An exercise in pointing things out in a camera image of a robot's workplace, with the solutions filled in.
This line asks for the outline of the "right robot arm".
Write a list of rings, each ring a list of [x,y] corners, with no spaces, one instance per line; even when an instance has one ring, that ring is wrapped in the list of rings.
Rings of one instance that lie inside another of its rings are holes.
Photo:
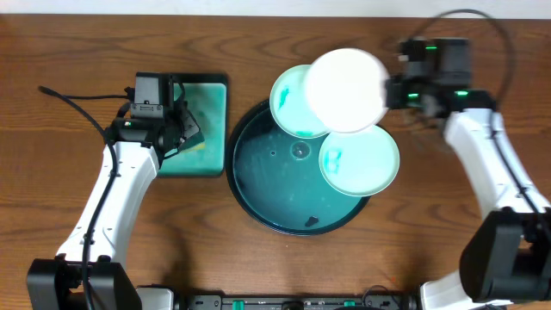
[[[550,202],[537,190],[485,90],[385,83],[390,109],[421,108],[443,122],[443,137],[467,174],[483,218],[458,270],[421,285],[405,309],[502,309],[550,299]]]

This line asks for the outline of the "green scrub sponge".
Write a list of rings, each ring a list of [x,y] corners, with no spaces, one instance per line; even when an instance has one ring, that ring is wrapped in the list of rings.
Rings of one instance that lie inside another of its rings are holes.
[[[195,149],[202,149],[205,144],[205,137],[202,131],[199,131],[189,138],[186,138],[183,143],[181,143],[176,151],[172,153],[172,156],[176,156],[181,152],[193,151]]]

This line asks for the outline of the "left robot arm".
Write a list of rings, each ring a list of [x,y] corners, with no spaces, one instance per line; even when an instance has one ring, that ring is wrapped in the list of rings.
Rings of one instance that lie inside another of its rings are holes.
[[[176,292],[135,287],[126,270],[137,215],[162,163],[200,129],[187,103],[127,103],[111,125],[102,168],[70,236],[52,259],[36,258],[27,275],[34,309],[177,309]]]

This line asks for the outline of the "white plate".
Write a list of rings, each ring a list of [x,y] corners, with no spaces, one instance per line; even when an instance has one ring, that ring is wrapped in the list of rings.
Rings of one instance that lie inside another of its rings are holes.
[[[387,112],[387,68],[373,54],[340,48],[318,57],[304,79],[306,102],[331,132],[358,133]]]

